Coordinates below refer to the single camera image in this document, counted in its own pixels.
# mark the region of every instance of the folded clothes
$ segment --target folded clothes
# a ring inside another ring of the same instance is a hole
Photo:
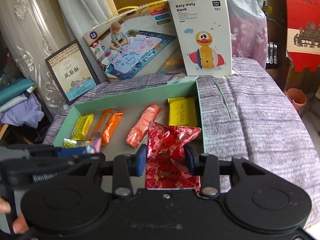
[[[14,126],[27,126],[37,128],[38,122],[44,117],[44,113],[41,110],[41,105],[37,98],[31,94],[30,97],[10,108],[6,111],[0,122],[7,123]]]
[[[33,87],[34,83],[30,79],[20,78],[0,91],[0,106],[15,98],[21,93]]]
[[[17,97],[12,98],[8,102],[4,103],[2,106],[0,106],[0,119],[2,118],[3,114],[8,111],[10,108],[16,106],[17,104],[23,102],[24,100],[27,100],[28,97],[25,96],[24,93],[18,95]]]

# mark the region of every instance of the metal bolt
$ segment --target metal bolt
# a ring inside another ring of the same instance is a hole
[[[166,198],[166,199],[169,199],[169,198],[171,198],[171,195],[166,193],[166,194],[163,194],[162,197]]]
[[[202,190],[202,193],[207,196],[214,196],[218,193],[218,190],[215,187],[205,187]]]
[[[130,194],[130,190],[126,187],[119,187],[115,190],[115,193],[119,196],[127,196]]]

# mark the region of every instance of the metal clip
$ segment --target metal clip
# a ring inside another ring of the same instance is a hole
[[[267,64],[269,64],[269,53],[270,53],[270,44],[268,43],[268,54],[267,54]]]
[[[278,49],[278,46],[276,44],[274,44],[274,54],[273,54],[273,63],[274,64],[277,64],[278,63],[278,59],[277,59],[277,49]]]
[[[270,44],[269,61],[270,61],[270,64],[273,64],[273,42],[269,42],[269,44]]]

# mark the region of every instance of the human hand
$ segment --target human hand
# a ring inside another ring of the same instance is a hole
[[[0,214],[9,214],[11,212],[11,207],[7,201],[5,201],[3,198],[0,198]],[[29,230],[29,227],[27,225],[27,222],[21,214],[14,222],[13,222],[13,231],[16,234],[24,234]]]

